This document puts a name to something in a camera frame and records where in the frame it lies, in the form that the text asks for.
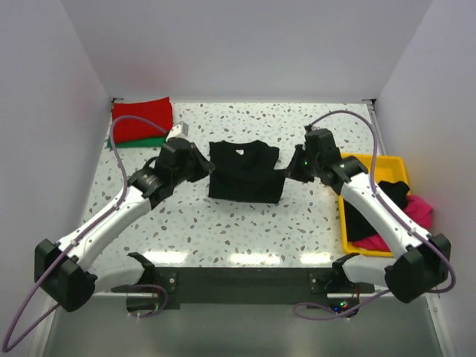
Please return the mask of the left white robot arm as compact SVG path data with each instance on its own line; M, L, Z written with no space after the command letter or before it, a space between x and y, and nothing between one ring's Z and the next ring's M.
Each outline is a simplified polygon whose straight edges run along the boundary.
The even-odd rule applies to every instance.
M125 186L101 211L73 233L52 243L43 240L35 248L34 278L39 287L65 311L82 307L98 292L119 286L129 288L154 280L154 266L140 254L131 268L89 272L103 250L136 220L172 196L182 182L209 176L214 165L195 144L172 138L158 156L127 178Z

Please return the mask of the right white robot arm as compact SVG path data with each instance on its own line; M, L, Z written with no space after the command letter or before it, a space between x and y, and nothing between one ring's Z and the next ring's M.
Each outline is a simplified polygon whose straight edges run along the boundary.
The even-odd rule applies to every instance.
M376 230L393 255L348 254L332 265L339 280L384 286L403 303L425 293L442 294L454 288L448 238L431 234L404 213L358 158L342 157L328 129L306 127L304 142L295 147L286 174L303 183L319 179L331 187Z

